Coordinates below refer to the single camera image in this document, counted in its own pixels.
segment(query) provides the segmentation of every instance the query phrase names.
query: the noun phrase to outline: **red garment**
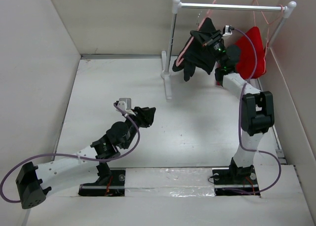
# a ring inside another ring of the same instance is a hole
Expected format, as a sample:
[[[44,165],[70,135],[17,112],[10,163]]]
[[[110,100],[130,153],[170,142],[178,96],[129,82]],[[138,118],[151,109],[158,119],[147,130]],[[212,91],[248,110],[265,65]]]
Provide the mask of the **red garment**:
[[[260,30],[252,27],[246,35],[251,39],[257,53],[257,68],[252,78],[259,78],[266,72],[265,50],[263,49]],[[241,49],[240,61],[236,64],[236,70],[243,79],[248,79],[255,66],[255,55],[249,40],[242,36],[236,43]]]

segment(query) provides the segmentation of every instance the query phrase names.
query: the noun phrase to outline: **wall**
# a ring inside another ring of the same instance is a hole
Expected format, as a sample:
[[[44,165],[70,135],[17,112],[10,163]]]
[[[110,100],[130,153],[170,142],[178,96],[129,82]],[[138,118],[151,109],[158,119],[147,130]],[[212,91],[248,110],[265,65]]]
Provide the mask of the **wall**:
[[[52,0],[81,54],[160,54],[170,36],[172,0]],[[213,0],[182,0],[211,3]],[[217,0],[218,4],[251,4],[252,0]],[[259,0],[276,5],[278,0]],[[197,28],[199,9],[183,9],[177,18],[174,54]],[[253,26],[252,12],[214,11],[215,26]]]
[[[291,0],[280,0],[287,4]],[[295,164],[316,220],[316,99],[314,0],[295,0],[297,8],[284,25],[267,58],[264,89],[273,92],[276,129],[289,164]]]
[[[80,55],[50,0],[0,0],[0,18],[2,179],[26,157],[53,151]],[[11,199],[16,175],[4,187]],[[21,213],[0,199],[1,225],[17,225]]]

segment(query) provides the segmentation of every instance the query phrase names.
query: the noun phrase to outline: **black cloth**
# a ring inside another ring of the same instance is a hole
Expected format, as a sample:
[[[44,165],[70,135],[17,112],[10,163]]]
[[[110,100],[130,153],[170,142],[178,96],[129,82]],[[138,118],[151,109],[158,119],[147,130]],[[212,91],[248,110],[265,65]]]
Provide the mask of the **black cloth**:
[[[216,29],[212,23],[212,20],[210,18],[206,18],[199,31],[214,32],[216,31]],[[184,81],[188,81],[194,75],[196,67],[199,67],[206,71],[208,74],[211,74],[216,62],[214,56],[210,53],[208,48],[203,47],[200,42],[196,41],[196,39],[193,39],[187,51],[184,53],[183,59],[183,62],[178,67],[176,66],[175,61],[172,70],[174,72],[179,72],[183,70]]]

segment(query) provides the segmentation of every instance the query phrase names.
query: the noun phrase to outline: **purple cable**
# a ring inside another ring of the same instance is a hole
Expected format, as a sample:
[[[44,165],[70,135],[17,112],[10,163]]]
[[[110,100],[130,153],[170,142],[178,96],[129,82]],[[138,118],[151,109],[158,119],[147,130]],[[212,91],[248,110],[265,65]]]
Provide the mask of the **purple cable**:
[[[253,77],[253,75],[255,74],[256,72],[256,69],[257,69],[257,64],[258,64],[258,60],[257,60],[257,53],[256,53],[256,49],[255,49],[255,46],[253,45],[253,42],[251,41],[251,39],[241,30],[239,29],[236,29],[236,31],[238,31],[239,33],[241,33],[242,35],[244,35],[248,41],[250,42],[251,46],[252,46],[252,49],[254,51],[254,54],[255,54],[255,66],[254,66],[254,69],[250,75],[250,77],[246,80],[245,84],[243,85],[242,87],[242,90],[241,90],[241,94],[240,94],[240,100],[239,100],[239,118],[238,118],[238,138],[239,138],[239,145],[240,147],[244,150],[244,151],[250,151],[250,152],[256,152],[256,150],[250,150],[250,149],[247,149],[243,146],[242,144],[242,141],[241,141],[241,104],[242,104],[242,96],[244,94],[244,91],[245,91],[245,88],[247,86],[247,83],[250,82],[250,79]],[[277,184],[277,182],[279,181],[280,177],[281,177],[281,172],[282,172],[282,167],[281,167],[281,163],[280,161],[278,160],[277,157],[275,157],[272,153],[270,152],[267,152],[267,151],[258,151],[259,153],[265,153],[265,154],[268,154],[270,156],[272,156],[276,161],[277,161],[277,164],[278,164],[278,175],[277,175],[277,178],[276,180],[268,187],[262,189],[262,190],[258,190],[258,191],[255,191],[255,192],[247,192],[247,191],[244,191],[244,190],[240,190],[240,189],[237,189],[237,188],[225,188],[224,190],[231,190],[231,191],[234,191],[234,192],[238,192],[238,193],[243,193],[243,194],[248,194],[248,195],[252,195],[252,194],[258,194],[258,193],[261,193],[263,191],[266,191],[270,188],[272,188],[275,184]]]
[[[136,123],[128,116],[128,113],[126,113],[125,111],[123,111],[122,109],[120,109],[115,103],[114,103],[114,107],[126,118],[128,119],[135,127],[136,131],[137,131],[137,135],[138,135],[138,138],[137,138],[137,141],[135,143],[135,145],[133,146],[133,148],[131,148],[130,151],[126,152],[125,154],[122,154],[118,157],[115,157],[115,158],[109,158],[109,159],[95,159],[95,158],[88,158],[88,157],[83,157],[83,156],[80,156],[80,159],[83,159],[83,160],[88,160],[88,161],[95,161],[95,162],[100,162],[100,163],[106,163],[106,162],[110,162],[110,161],[113,161],[113,160],[117,160],[117,159],[120,159],[120,158],[123,158],[125,156],[127,156],[128,154],[130,154],[137,146],[138,146],[138,143],[140,141],[140,132],[139,132],[139,128],[138,126],[136,125]],[[20,167],[21,165],[33,160],[33,159],[36,159],[36,158],[41,158],[41,157],[51,157],[51,156],[61,156],[61,157],[67,157],[67,158],[78,158],[77,155],[74,155],[74,154],[66,154],[66,153],[44,153],[44,154],[39,154],[39,155],[35,155],[33,157],[30,157],[28,159],[25,159],[24,161],[20,162],[19,164],[17,164],[16,166],[14,166],[3,178],[3,180],[1,181],[0,183],[0,196],[3,198],[3,200],[5,200],[6,202],[9,202],[9,203],[20,203],[21,201],[20,200],[10,200],[8,199],[4,193],[3,193],[3,185],[6,181],[6,179],[11,175],[11,173],[16,170],[18,167]]]

